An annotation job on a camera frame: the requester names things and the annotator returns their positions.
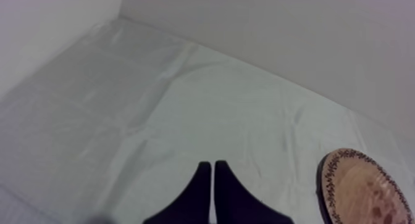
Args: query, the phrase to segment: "white backdrop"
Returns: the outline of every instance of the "white backdrop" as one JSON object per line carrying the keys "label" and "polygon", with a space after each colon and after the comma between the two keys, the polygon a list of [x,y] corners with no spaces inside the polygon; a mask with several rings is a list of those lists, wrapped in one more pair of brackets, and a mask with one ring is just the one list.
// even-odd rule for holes
{"label": "white backdrop", "polygon": [[415,0],[124,0],[122,14],[415,138]]}
{"label": "white backdrop", "polygon": [[118,16],[121,0],[0,0],[0,96],[93,25]]}

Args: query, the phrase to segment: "white fabric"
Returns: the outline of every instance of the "white fabric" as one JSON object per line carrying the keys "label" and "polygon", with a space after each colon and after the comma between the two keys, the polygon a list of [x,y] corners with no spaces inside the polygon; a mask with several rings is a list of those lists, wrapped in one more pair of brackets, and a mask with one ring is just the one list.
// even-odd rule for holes
{"label": "white fabric", "polygon": [[181,193],[199,161],[219,159],[295,223],[322,223],[316,169],[341,147],[378,161],[415,209],[409,141],[278,76],[124,20],[11,92],[0,135],[1,185],[61,223],[94,212],[141,223]]}

